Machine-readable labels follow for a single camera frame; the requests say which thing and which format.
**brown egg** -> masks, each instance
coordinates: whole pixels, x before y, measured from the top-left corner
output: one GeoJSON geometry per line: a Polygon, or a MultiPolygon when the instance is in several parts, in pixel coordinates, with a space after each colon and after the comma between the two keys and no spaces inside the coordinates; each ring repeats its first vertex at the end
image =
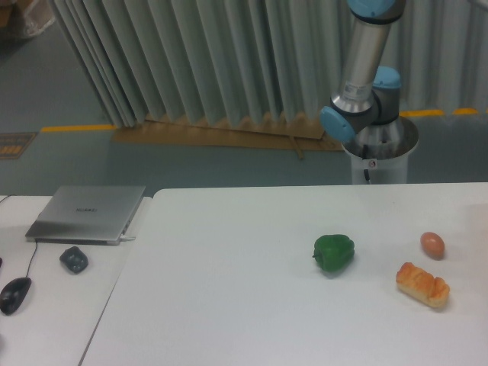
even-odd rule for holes
{"type": "Polygon", "coordinates": [[[420,243],[428,256],[434,259],[441,259],[444,257],[444,240],[442,240],[436,233],[423,233],[422,236],[420,236],[420,243]]]}

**blue joint cap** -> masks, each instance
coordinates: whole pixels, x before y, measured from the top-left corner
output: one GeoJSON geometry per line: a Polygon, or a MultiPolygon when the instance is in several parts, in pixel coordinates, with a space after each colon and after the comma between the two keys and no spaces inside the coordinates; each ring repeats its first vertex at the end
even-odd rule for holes
{"type": "Polygon", "coordinates": [[[395,0],[348,0],[351,10],[363,18],[377,18],[386,13],[395,0]]]}
{"type": "Polygon", "coordinates": [[[320,111],[320,124],[331,137],[341,143],[352,140],[356,136],[351,124],[331,107],[324,107],[320,111]]]}
{"type": "Polygon", "coordinates": [[[373,87],[376,89],[398,89],[402,86],[400,74],[395,69],[386,66],[378,67],[373,87]]]}

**silver laptop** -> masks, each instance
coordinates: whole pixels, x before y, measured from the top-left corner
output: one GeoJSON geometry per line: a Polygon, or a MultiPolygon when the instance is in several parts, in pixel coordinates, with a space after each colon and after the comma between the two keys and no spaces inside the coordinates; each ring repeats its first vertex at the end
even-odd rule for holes
{"type": "Polygon", "coordinates": [[[63,186],[25,236],[38,242],[117,245],[145,187],[63,186]]]}

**cardboard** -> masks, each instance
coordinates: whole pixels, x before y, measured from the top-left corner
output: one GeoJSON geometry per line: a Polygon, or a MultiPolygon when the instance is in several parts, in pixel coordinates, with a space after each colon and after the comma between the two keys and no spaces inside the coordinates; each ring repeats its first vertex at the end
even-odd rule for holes
{"type": "Polygon", "coordinates": [[[120,143],[155,143],[186,146],[236,146],[253,149],[287,149],[297,151],[342,151],[342,145],[322,133],[319,139],[279,136],[269,133],[197,127],[165,122],[145,122],[135,128],[116,130],[112,141],[120,143]]]}
{"type": "Polygon", "coordinates": [[[34,0],[17,0],[16,5],[17,9],[19,10],[20,13],[27,15],[27,9],[31,6],[33,6],[35,3],[34,0]]]}
{"type": "Polygon", "coordinates": [[[12,14],[13,9],[13,5],[0,6],[0,28],[7,27],[8,20],[10,19],[10,14],[12,14]]]}
{"type": "MultiPolygon", "coordinates": [[[[180,125],[190,125],[186,116],[182,116],[176,121],[170,121],[167,115],[164,115],[160,120],[157,120],[150,115],[146,116],[146,120],[154,122],[163,122],[180,125]]],[[[321,139],[323,135],[323,128],[320,125],[319,118],[309,119],[305,113],[298,113],[291,122],[287,122],[284,113],[281,113],[279,120],[273,121],[271,113],[266,112],[263,115],[260,124],[252,122],[250,117],[244,117],[238,126],[232,127],[227,118],[222,118],[213,126],[209,125],[205,118],[197,121],[193,126],[206,127],[210,129],[224,129],[224,130],[239,130],[247,132],[268,133],[272,135],[305,137],[307,139],[321,139]]]]}

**laptop logo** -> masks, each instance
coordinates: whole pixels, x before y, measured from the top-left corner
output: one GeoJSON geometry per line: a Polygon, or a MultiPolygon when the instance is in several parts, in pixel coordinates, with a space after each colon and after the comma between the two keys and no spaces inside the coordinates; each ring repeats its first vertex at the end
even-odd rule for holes
{"type": "Polygon", "coordinates": [[[76,212],[97,212],[98,208],[77,208],[76,212]]]}

